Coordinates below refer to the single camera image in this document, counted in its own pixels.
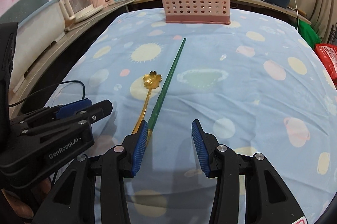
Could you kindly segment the person's left hand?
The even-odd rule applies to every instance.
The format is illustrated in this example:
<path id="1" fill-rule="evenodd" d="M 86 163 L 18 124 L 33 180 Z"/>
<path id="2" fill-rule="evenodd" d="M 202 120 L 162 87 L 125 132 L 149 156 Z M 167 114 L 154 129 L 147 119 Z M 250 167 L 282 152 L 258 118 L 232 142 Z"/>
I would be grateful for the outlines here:
<path id="1" fill-rule="evenodd" d="M 41 181 L 38 186 L 28 190 L 28 193 L 31 194 L 31 197 L 33 198 L 33 201 L 29 201 L 29 204 L 33 203 L 34 201 L 41 203 L 46 198 L 50 190 L 51 179 L 46 178 L 45 180 Z M 17 216 L 26 219 L 32 219 L 34 216 L 34 211 L 29 205 L 22 201 L 22 197 L 5 189 L 2 189 L 2 193 Z"/>

